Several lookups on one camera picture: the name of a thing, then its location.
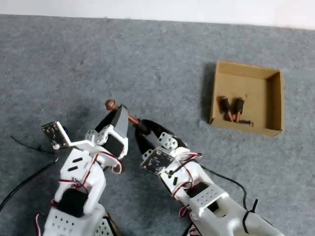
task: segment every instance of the open cardboard box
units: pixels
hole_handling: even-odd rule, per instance
[[[254,122],[253,127],[226,121],[219,105],[226,96],[231,107],[236,98],[244,99],[241,120]],[[284,129],[284,90],[279,70],[219,61],[213,86],[210,124],[274,136]]]

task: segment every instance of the black cable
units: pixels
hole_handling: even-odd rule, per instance
[[[185,161],[183,164],[181,164],[179,167],[177,167],[175,170],[173,170],[173,171],[169,171],[169,175],[170,176],[172,176],[173,174],[175,174],[176,172],[178,172],[182,167],[184,167],[187,163],[189,163],[189,162],[191,162],[191,161],[194,161],[194,162],[196,162],[196,160],[195,159],[190,159],[190,160],[188,160],[188,161]]]
[[[38,148],[35,148],[35,147],[32,147],[32,146],[28,146],[26,144],[23,144],[21,141],[17,140],[16,138],[14,138],[12,135],[10,135],[11,139],[13,139],[14,141],[16,141],[17,143],[19,143],[20,145],[22,146],[25,146],[26,148],[30,148],[30,149],[34,149],[36,151],[40,151],[40,152],[44,152],[44,153],[48,153],[48,154],[55,154],[54,152],[52,151],[46,151],[46,150],[43,150],[41,149],[41,145],[38,147]]]
[[[50,151],[45,151],[42,150],[40,147],[39,148],[35,148],[35,147],[31,147],[28,145],[23,144],[22,142],[18,141],[17,139],[15,139],[13,136],[10,136],[14,141],[16,141],[17,143],[30,148],[30,149],[34,149],[40,152],[44,152],[44,153],[49,153],[49,154],[54,154],[53,152]],[[37,171],[36,173],[34,173],[33,175],[31,175],[30,177],[28,177],[26,180],[24,180],[22,183],[20,183],[18,186],[16,186],[6,197],[5,199],[2,201],[2,203],[0,204],[0,212],[2,211],[3,207],[7,204],[7,202],[13,197],[13,195],[19,191],[20,188],[22,188],[25,184],[27,184],[29,181],[31,181],[32,179],[34,179],[35,177],[37,177],[38,175],[40,175],[42,172],[44,172],[45,170],[47,170],[49,167],[51,167],[52,165],[54,165],[57,161],[58,161],[59,157],[57,157],[56,160],[54,160],[53,162],[50,162],[49,164],[47,164],[46,166],[44,166],[43,168],[41,168],[39,171]]]
[[[244,196],[243,196],[243,207],[244,207],[245,210],[247,210],[247,206],[246,206],[246,196],[247,196],[247,192],[246,192],[246,189],[244,188],[243,185],[241,185],[239,182],[237,182],[237,181],[235,181],[235,180],[233,180],[233,179],[231,179],[231,178],[228,178],[228,177],[225,177],[225,176],[223,176],[223,175],[220,175],[220,174],[218,174],[217,172],[214,172],[213,170],[210,170],[209,168],[207,168],[207,167],[205,167],[205,166],[202,166],[202,165],[200,165],[200,166],[201,166],[201,168],[203,168],[204,170],[206,170],[206,171],[208,171],[208,172],[210,172],[210,173],[212,173],[212,174],[214,174],[214,175],[216,175],[216,176],[218,176],[218,177],[220,177],[220,178],[223,178],[223,179],[225,179],[225,180],[228,180],[228,181],[230,181],[230,182],[232,182],[232,183],[238,185],[238,186],[243,190],[243,192],[244,192]]]
[[[45,170],[47,170],[49,167],[51,167],[52,165],[54,165],[57,161],[58,161],[59,157],[53,161],[50,162],[48,165],[44,166],[43,168],[41,168],[39,171],[37,171],[36,173],[34,173],[33,175],[31,175],[30,177],[28,177],[26,180],[24,180],[22,183],[20,183],[18,186],[16,186],[6,197],[5,199],[2,201],[1,205],[0,205],[0,212],[2,211],[3,207],[5,206],[5,204],[7,204],[7,202],[13,197],[13,195],[19,191],[20,188],[22,188],[25,184],[27,184],[29,181],[31,181],[32,179],[34,179],[36,176],[40,175],[42,172],[44,172]]]

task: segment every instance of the white wire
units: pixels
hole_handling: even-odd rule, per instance
[[[38,224],[38,217],[39,215],[41,215],[41,213],[37,213],[35,215],[35,227],[37,229],[37,236],[41,236],[41,231],[40,231],[40,227],[39,227],[39,224]]]

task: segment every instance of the small cylindrical object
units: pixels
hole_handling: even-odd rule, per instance
[[[240,116],[243,113],[244,100],[237,98],[235,101],[235,122],[239,122]]]
[[[250,120],[239,120],[238,121],[240,124],[248,124],[249,126],[254,126],[254,122],[250,121]]]
[[[231,113],[231,106],[228,102],[227,97],[222,96],[220,99],[220,107],[222,111],[226,114],[226,117],[230,120],[230,122],[233,122],[233,117]]]

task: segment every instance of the copper bolt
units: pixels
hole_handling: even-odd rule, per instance
[[[108,99],[106,102],[105,102],[105,107],[108,111],[116,111],[118,110],[118,106],[116,105],[116,101],[113,100],[113,99]],[[133,125],[138,125],[140,123],[140,121],[131,116],[131,115],[128,115],[128,119],[129,121],[133,124]]]

